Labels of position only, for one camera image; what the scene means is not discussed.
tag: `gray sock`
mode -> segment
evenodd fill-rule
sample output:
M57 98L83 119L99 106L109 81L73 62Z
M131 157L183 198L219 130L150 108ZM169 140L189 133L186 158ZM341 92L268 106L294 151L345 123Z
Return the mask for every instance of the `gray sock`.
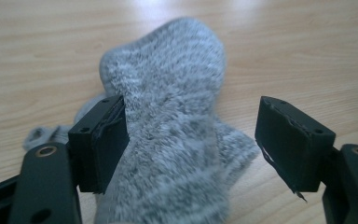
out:
M58 125L55 128L48 128L44 126L36 127L28 133L22 147L28 151L34 147L50 142L65 144L68 142L68 132L71 128L72 126L69 125Z
M251 138L211 112L224 70L222 44L212 31L191 19L172 21L105 53L101 79L107 95L125 97L131 143L101 197L97 222L224 220L227 189L258 151ZM76 121L107 95L83 106ZM196 132L198 128L205 133Z

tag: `wood grain surface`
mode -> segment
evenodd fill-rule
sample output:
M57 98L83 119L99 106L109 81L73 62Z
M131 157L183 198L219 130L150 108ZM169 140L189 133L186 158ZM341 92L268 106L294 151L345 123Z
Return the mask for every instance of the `wood grain surface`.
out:
M71 124L103 91L106 50L183 16L226 47L223 120L254 136L268 95L335 131L336 147L358 144L358 1L0 1L0 181L19 172L31 129ZM230 192L227 223L325 223L323 189L304 203L259 156Z

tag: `light wood floor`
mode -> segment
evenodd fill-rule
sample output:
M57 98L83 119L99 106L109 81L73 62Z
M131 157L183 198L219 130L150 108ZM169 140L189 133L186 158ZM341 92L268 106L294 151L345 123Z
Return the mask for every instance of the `light wood floor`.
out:
M19 172L33 127L72 123L103 90L106 50L182 16L226 46L223 120L254 136L268 95L335 131L336 147L358 144L358 0L0 1L0 181ZM259 156L230 192L227 223L324 223L323 189L304 203Z

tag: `sock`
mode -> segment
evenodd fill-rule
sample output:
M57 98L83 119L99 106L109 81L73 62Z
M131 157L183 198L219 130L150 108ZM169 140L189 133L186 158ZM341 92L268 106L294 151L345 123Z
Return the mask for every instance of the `sock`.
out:
M167 221L168 223L181 223L178 220L182 220L183 223L221 223L222 220L224 220L227 215L227 189L236 182L258 152L258 148L250 137L221 122L213 113L214 98L217 96L220 86L222 85L225 66L225 55L220 41L206 26L199 21L191 19L171 21L140 40L120 48L109 50L104 54L100 64L100 74L106 93L91 99L84 105L77 113L75 122L104 97L113 94L123 94L126 100L126 115L131 144L128 146L128 149L126 149L125 155L117 167L120 168L121 171L117 170L115 172L109 190L104 196L100 197L96 216L97 222L107 223L107 221L125 220L141 223L164 223L165 220L168 219L164 219L164 222L162 222L159 218L169 218L169 216L175 217L176 219L171 219L171 221ZM186 101L177 99L178 97L188 96L189 92L195 94L193 98L188 98ZM209 101L203 99L202 97L205 97L205 94L209 94L209 97L213 99ZM167 102L176 102L176 104L181 105L177 108L173 107L175 109L171 111L166 107ZM205 148L215 148L216 151L213 154L217 155L217 162L215 157L205 157L210 158L208 159L210 161L207 166L201 166L202 168L200 168L197 166L197 160L190 160L184 164L193 167L191 168L193 173L189 170L182 170L181 172L187 173L177 174L177 177L176 175L170 176L165 174L165 177L168 178L162 177L162 179L168 182L164 183L164 181L162 181L163 184L161 184L161 180L157 182L146 181L147 183L145 183L148 184L148 187L153 187L153 192L149 189L145 189L142 185L137 185L137 183L139 184L144 180L129 183L128 178L133 178L133 176L131 176L132 172L128 172L126 169L129 169L128 166L131 166L131 162L135 162L135 164L139 164L139 162L136 163L137 161L131 156L128 156L130 152L127 153L127 151L136 151L143 155L143 151L150 151L148 147L144 146L150 142L153 142L153 144L149 144L148 146L156 149L154 146L156 140L151 139L160 139L161 136L165 136L164 134L166 133L163 132L162 130L164 129L161 130L161 128L171 130L172 128L170 127L175 126L178 130L185 129L188 126L186 126L186 123L189 123L189 121L186 121L186 119L182 120L182 117L178 116L178 113L184 112L181 111L181 109L185 109L185 112L194 112L194 110L196 110L197 114L199 113L197 109L204 103L208 105L206 106L208 107L206 110L208 113L204 114L207 119L195 119L195 123L202 124L201 126L204 126L204 128L207 127L208 134L203 135L197 144L193 142L194 145L198 145L203 149L195 149L197 147L194 147L193 144L190 144L190 146L186 145L186 148L189 149L186 150L187 154L185 155L192 155L192 151L203 151L202 153L206 153L211 150L206 150ZM166 116L165 113L168 113L168 111L172 113L173 117L170 118L174 123L176 122L176 124L173 124L172 120L167 119L165 120L167 124L164 126L159 123L161 121L158 121L156 118ZM51 132L54 134L49 135L50 141L54 140L56 135L63 136L66 134L61 131L62 129L56 128L54 132ZM181 137L185 138L181 140L183 142L186 142L187 138L191 138L191 136L187 135L181 135ZM210 146L206 147L201 144L205 139L209 139ZM30 144L25 143L29 142L25 141L24 147L30 147ZM166 147L160 147L156 149L156 151L164 152L164 155L166 155L166 151L167 153L172 152ZM147 155L151 157L151 159L155 159L158 156L153 156L150 153ZM183 158L184 155L176 155L173 153L172 157ZM153 162L155 161L144 161L141 164L153 164ZM168 162L166 165L167 167L165 168L172 167ZM117 175L125 171L127 172L126 175ZM160 176L164 176L165 172L168 174L172 173L169 169L165 171L161 170L161 172L162 174ZM210 178L218 180L219 183L209 183L209 181L211 181ZM206 184L210 188L205 189L206 187L203 188L199 186L199 184L202 186ZM187 189L191 194L183 193L179 190L180 188ZM123 203L125 197L127 197L120 196L121 193L125 193L123 191L131 195L134 194L137 199L135 201L139 202L137 203L138 205L134 205L136 202ZM217 195L216 198L212 197L211 201L207 199L204 199L204 201L194 199L193 202L192 197L195 197L193 194L197 194L197 196L203 195L202 197L208 198L210 197L208 195L211 193ZM170 196L172 194L174 194L175 197L170 200L169 197L172 197ZM147 196L147 200L140 203L140 197L145 196ZM154 197L157 197L160 201L165 203L154 202L152 200ZM195 206L192 207L193 212L190 211L191 209L185 211L185 208L176 208L178 209L176 212L168 208L164 210L163 207L167 206L166 203L168 203L168 205L176 204L175 200L189 200L188 203L190 202L191 205ZM153 202L155 206L150 206L149 203L151 202ZM154 210L142 210L142 206L152 207ZM204 209L201 211L197 210L196 207ZM140 216L139 211L144 211L145 214ZM152 219L131 219L132 216Z
M68 132L71 128L72 126L70 125L58 125L55 128L44 126L36 127L28 133L28 136L24 139L22 147L28 151L34 147L50 142L65 144L68 142Z

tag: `wooden table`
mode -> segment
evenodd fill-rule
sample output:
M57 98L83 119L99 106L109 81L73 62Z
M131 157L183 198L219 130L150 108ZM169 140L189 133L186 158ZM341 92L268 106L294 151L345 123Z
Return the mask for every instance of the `wooden table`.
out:
M0 1L0 181L19 172L33 127L71 124L103 91L106 50L182 16L226 46L223 120L254 136L268 95L334 130L336 147L358 144L358 1ZM227 223L324 223L322 192L304 203L259 156L230 192Z

